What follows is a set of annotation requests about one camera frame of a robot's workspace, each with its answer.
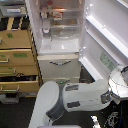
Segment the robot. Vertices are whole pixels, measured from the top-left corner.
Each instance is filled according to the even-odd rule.
[[[111,101],[119,104],[128,98],[128,66],[117,66],[105,79],[96,82],[67,83],[58,86],[46,82],[39,90],[29,128],[52,126],[66,109],[71,111],[95,111],[106,108]]]

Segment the refrigerator shelf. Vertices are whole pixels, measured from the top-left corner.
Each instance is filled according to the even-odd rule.
[[[77,19],[63,19],[63,20],[59,20],[59,21],[54,21],[53,19],[47,19],[47,20],[43,20],[42,22],[42,28],[43,29],[52,29],[52,28],[63,28],[63,29],[75,29],[75,28],[79,28],[79,24],[77,22]]]
[[[62,17],[62,20],[68,20],[68,19],[77,19],[78,16],[63,16]],[[54,20],[54,17],[53,16],[48,16],[48,18],[42,18],[42,20]]]
[[[78,12],[79,8],[70,8],[70,9],[47,9],[47,10],[39,10],[38,12]]]

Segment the drawer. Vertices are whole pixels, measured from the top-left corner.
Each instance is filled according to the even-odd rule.
[[[0,67],[0,77],[19,76],[19,75],[25,75],[25,76],[27,76],[27,75],[38,75],[36,65]]]
[[[0,66],[34,64],[31,49],[0,50]]]
[[[78,55],[44,55],[37,57],[43,78],[79,77]]]
[[[0,82],[0,93],[10,92],[37,92],[39,90],[38,77],[34,80]]]
[[[0,31],[0,49],[31,48],[28,30]]]
[[[43,79],[43,82],[47,81],[55,81],[57,84],[67,84],[67,83],[79,83],[79,77],[74,78],[49,78],[49,79]]]

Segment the refrigerator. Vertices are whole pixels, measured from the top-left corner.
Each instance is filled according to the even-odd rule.
[[[128,65],[128,0],[25,3],[45,81],[79,82],[81,65],[95,81],[108,80],[118,65]]]

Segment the wire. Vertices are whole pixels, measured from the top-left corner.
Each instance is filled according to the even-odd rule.
[[[118,128],[120,128],[121,121],[122,121],[122,106],[123,106],[123,101],[121,101],[120,122],[119,122]]]

